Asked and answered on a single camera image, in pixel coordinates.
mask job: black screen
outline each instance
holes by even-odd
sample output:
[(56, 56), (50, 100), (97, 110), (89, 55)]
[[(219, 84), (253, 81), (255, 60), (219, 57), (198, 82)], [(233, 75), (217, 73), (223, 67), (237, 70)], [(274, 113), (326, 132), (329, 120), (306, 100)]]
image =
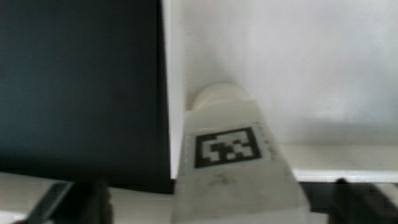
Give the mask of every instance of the black screen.
[(169, 192), (159, 0), (0, 0), (0, 171)]

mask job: white wall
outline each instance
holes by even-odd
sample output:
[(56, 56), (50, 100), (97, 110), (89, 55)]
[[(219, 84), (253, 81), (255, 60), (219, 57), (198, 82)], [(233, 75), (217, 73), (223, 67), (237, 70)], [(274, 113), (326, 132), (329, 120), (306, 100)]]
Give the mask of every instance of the white wall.
[(168, 1), (175, 173), (184, 106), (221, 81), (281, 143), (397, 144), (398, 1)]

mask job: black object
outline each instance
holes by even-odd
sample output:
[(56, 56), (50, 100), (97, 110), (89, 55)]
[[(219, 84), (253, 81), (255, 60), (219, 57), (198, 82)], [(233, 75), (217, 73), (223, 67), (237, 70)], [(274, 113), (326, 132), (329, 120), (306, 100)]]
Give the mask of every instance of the black object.
[(329, 224), (398, 224), (398, 208), (372, 183), (338, 181)]
[(312, 204), (312, 212), (329, 214), (336, 183), (303, 182), (301, 186)]
[(18, 224), (113, 224), (111, 194), (104, 181), (52, 186), (27, 220)]
[(0, 171), (169, 193), (161, 0), (0, 0)]

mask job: white cone-shaped object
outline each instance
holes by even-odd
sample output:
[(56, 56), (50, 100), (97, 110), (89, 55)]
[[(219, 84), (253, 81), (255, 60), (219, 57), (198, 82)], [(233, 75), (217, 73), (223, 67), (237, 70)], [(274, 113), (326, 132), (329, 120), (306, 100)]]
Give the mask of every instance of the white cone-shaped object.
[(308, 224), (310, 204), (256, 101), (232, 84), (185, 116), (175, 224)]

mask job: white surface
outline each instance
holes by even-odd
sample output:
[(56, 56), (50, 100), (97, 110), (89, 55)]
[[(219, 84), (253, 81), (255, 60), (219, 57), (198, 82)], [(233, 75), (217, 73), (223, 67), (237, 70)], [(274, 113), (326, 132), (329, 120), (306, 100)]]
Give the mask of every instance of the white surface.
[(398, 1), (168, 0), (173, 175), (182, 117), (232, 81), (278, 142), (398, 143)]
[(281, 145), (299, 181), (398, 183), (398, 146)]
[[(201, 107), (185, 116), (173, 223), (310, 224), (304, 191), (274, 145), (256, 101), (242, 100), (240, 93), (240, 89), (232, 86), (210, 87), (196, 101)], [(255, 132), (262, 158), (233, 163), (223, 161), (223, 165), (196, 168), (196, 160), (203, 159), (198, 157), (198, 136), (242, 128), (251, 128)], [(223, 137), (232, 141), (239, 139), (232, 133), (219, 135), (219, 142), (214, 141), (214, 144), (228, 144)]]
[[(27, 216), (54, 182), (49, 179), (0, 174), (0, 224), (11, 224)], [(171, 223), (173, 196), (113, 189), (113, 197), (114, 224)], [(326, 220), (326, 215), (312, 215), (312, 224), (326, 224)]]

